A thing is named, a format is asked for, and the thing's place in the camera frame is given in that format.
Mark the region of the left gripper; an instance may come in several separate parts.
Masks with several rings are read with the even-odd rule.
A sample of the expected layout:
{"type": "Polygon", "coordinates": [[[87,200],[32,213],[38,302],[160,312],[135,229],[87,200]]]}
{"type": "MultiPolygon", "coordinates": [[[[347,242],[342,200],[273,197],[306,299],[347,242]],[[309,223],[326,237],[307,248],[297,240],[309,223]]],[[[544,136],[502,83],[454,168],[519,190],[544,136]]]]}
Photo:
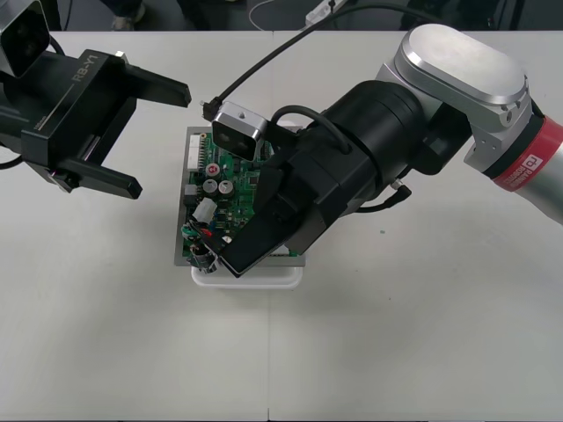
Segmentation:
{"type": "Polygon", "coordinates": [[[103,165],[135,110],[131,97],[184,108],[192,101],[187,84],[93,50],[78,58],[45,53],[24,80],[33,109],[22,157],[64,192],[83,187],[138,199],[136,178],[103,165]]]}

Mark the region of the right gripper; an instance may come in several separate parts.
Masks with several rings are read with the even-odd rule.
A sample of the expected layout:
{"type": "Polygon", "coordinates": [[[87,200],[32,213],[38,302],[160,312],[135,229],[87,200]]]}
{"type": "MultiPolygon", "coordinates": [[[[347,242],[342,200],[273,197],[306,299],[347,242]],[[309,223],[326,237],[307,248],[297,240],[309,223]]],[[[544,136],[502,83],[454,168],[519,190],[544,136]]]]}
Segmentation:
{"type": "Polygon", "coordinates": [[[280,245],[305,253],[339,218],[356,210],[377,187],[378,169],[365,149],[347,154],[325,131],[303,131],[293,148],[260,169],[252,219],[220,252],[237,278],[280,245]]]}

